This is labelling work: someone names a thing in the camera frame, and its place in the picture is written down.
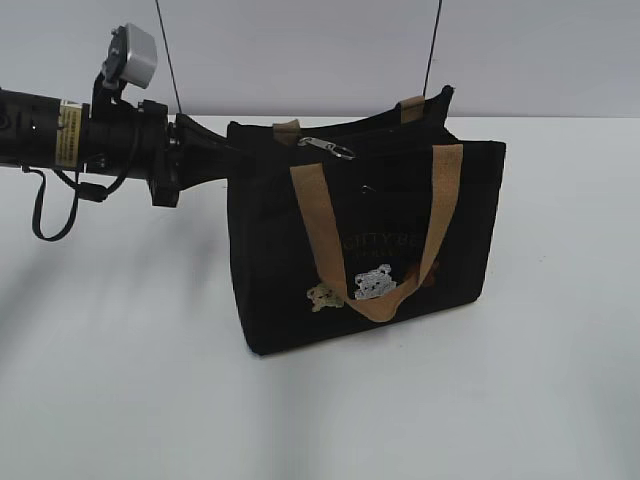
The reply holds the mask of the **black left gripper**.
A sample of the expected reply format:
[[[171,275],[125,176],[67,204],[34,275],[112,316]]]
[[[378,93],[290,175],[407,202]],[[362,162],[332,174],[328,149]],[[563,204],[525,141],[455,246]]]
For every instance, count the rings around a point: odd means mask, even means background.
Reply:
[[[108,185],[81,184],[81,198],[103,202],[128,178],[147,182],[154,206],[174,208],[180,191],[234,178],[250,171],[250,158],[230,146],[226,137],[178,113],[175,132],[179,149],[168,159],[168,107],[150,100],[136,108],[121,103],[106,115],[90,118],[81,134],[81,159],[86,171],[114,176]]]

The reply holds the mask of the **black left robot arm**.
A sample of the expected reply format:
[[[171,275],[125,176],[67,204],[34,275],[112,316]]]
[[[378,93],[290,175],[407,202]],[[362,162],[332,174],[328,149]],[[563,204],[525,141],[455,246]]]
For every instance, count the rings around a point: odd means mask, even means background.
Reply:
[[[226,138],[187,115],[170,119],[154,101],[89,105],[9,90],[1,93],[1,163],[141,179],[152,204],[166,208],[184,190],[252,168]]]

